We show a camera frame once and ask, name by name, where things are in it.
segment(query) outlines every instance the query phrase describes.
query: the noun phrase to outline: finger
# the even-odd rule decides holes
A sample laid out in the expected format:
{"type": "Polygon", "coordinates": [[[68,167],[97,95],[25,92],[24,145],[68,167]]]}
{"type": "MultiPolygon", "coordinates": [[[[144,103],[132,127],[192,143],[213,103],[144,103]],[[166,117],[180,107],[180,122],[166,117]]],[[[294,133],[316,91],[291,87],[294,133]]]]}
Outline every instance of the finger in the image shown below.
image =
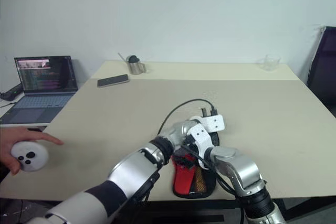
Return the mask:
{"type": "Polygon", "coordinates": [[[48,133],[44,133],[44,132],[29,131],[29,133],[27,134],[27,137],[29,138],[29,140],[40,140],[40,139],[43,139],[43,140],[52,142],[54,144],[58,144],[58,145],[62,145],[63,144],[63,142],[60,139],[58,139],[58,138],[56,138],[54,136],[51,136],[48,133]]]}
{"type": "Polygon", "coordinates": [[[2,158],[2,162],[8,169],[10,169],[13,175],[16,175],[19,172],[20,163],[16,160],[16,158],[7,154],[2,158]]]}

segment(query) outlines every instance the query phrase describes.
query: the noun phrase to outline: white controller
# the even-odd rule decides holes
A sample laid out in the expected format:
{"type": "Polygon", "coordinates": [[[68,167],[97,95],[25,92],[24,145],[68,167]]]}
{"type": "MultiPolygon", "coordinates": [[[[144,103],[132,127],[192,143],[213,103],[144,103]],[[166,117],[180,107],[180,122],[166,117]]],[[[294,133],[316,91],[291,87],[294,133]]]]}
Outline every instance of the white controller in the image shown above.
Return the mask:
{"type": "Polygon", "coordinates": [[[26,172],[40,170],[49,159],[47,149],[35,142],[18,142],[13,145],[10,152],[21,163],[21,169],[26,172]]]}

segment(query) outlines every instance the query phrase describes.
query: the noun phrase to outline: table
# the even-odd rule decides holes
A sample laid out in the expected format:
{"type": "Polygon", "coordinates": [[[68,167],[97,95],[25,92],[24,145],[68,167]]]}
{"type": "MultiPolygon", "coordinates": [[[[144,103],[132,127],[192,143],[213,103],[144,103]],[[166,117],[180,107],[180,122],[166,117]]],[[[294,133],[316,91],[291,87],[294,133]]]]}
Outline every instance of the table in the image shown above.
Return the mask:
{"type": "MultiPolygon", "coordinates": [[[[46,128],[64,146],[43,143],[48,165],[35,173],[8,175],[0,197],[64,200],[95,186],[124,156],[155,137],[176,105],[211,100],[224,116],[221,145],[248,154],[272,197],[336,195],[336,119],[310,90],[280,65],[266,72],[255,64],[149,63],[149,73],[129,83],[98,89],[97,78],[127,73],[123,62],[107,61],[46,128]]],[[[200,114],[202,103],[178,110],[168,125],[200,114]]],[[[151,201],[173,195],[173,166],[160,170],[151,201]]],[[[218,187],[207,199],[232,199],[218,187]]]]}

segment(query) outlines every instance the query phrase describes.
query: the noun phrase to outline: smartphone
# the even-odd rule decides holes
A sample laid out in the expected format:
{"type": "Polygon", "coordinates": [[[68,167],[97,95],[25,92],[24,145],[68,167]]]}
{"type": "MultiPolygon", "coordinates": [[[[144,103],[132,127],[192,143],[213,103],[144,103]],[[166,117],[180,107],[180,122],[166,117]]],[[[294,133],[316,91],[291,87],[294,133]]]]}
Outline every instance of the smartphone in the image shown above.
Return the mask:
{"type": "Polygon", "coordinates": [[[97,87],[102,88],[106,86],[116,85],[124,82],[130,81],[127,74],[122,74],[120,76],[109,77],[105,79],[100,79],[97,82],[97,87]]]}

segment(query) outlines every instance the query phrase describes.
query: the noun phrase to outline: laptop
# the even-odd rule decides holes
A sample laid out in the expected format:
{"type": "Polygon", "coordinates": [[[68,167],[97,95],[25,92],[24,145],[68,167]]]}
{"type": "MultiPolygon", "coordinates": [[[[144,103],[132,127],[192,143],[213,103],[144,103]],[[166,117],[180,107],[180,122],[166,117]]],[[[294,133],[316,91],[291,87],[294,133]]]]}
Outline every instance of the laptop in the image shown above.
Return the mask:
{"type": "Polygon", "coordinates": [[[78,90],[70,56],[14,58],[24,96],[0,124],[47,124],[78,90]]]}

